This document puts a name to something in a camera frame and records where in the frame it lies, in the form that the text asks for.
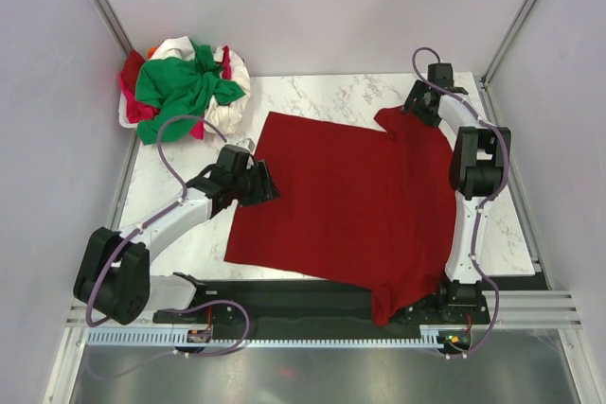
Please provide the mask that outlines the dark red t shirt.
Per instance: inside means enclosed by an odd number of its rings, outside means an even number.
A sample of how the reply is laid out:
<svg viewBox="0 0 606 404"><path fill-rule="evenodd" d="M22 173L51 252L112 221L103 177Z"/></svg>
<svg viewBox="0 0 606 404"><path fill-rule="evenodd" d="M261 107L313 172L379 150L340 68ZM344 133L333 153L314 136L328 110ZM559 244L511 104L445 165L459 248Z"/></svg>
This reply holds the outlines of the dark red t shirt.
<svg viewBox="0 0 606 404"><path fill-rule="evenodd" d="M256 155L280 195L236 211L225 260L367 289L376 325L434 293L455 228L451 146L397 108L375 121L269 114Z"/></svg>

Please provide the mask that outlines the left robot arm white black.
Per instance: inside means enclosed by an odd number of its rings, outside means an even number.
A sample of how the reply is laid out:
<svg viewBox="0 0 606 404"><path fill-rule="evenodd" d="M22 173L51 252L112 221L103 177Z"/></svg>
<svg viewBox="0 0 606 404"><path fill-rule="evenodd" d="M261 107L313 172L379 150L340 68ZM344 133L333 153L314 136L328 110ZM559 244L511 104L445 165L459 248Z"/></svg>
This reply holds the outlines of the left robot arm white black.
<svg viewBox="0 0 606 404"><path fill-rule="evenodd" d="M121 230L100 227L88 239L73 288L91 327L128 325L144 311L166 311L188 322L205 317L200 282L182 272L154 275L151 265L177 239L237 203L279 198L268 165L245 148L225 145L217 161L182 183L176 197Z"/></svg>

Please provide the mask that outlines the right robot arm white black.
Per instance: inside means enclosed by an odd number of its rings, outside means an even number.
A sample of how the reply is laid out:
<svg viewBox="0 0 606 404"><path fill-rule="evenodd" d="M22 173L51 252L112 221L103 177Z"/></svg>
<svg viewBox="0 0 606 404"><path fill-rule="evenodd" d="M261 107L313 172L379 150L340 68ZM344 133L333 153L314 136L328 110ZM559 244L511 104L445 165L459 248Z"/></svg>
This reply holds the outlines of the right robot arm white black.
<svg viewBox="0 0 606 404"><path fill-rule="evenodd" d="M430 127L445 123L455 133L449 170L454 237L433 301L436 316L451 323L483 306L480 258L493 203L508 185L510 130L490 123L472 106L468 92L455 85L449 63L431 63L427 75L417 77L402 112Z"/></svg>

